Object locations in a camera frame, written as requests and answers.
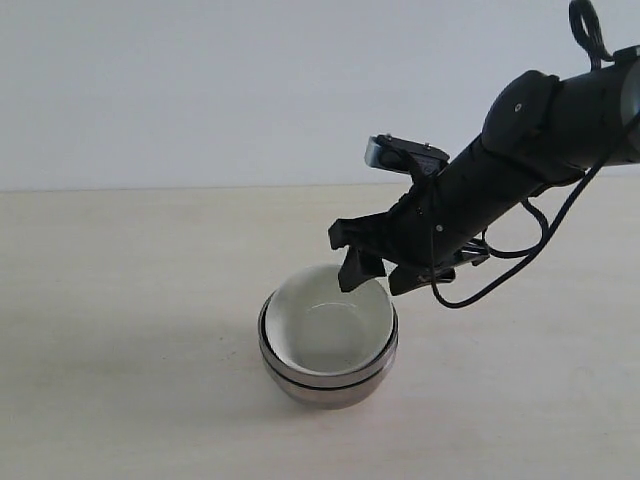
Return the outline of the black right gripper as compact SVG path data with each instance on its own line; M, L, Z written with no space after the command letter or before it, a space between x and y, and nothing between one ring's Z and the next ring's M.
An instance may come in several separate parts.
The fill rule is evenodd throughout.
M537 174L487 150L480 137L440 172L412 181L387 212L389 242L384 214L340 218L330 226L331 249L346 248L338 272L342 292L384 278L390 244L396 256L388 276L392 296L452 283L460 250L540 186Z

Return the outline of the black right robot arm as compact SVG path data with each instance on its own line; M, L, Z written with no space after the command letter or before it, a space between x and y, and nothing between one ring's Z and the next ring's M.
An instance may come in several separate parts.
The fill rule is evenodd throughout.
M568 79L523 73L455 157L427 143L371 137L366 164L412 184L387 211L330 227L332 248L346 250L340 288L386 277L402 295L453 281L458 266L496 255L480 235L515 205L576 183L597 165L637 163L638 111L639 51L630 47L610 66Z

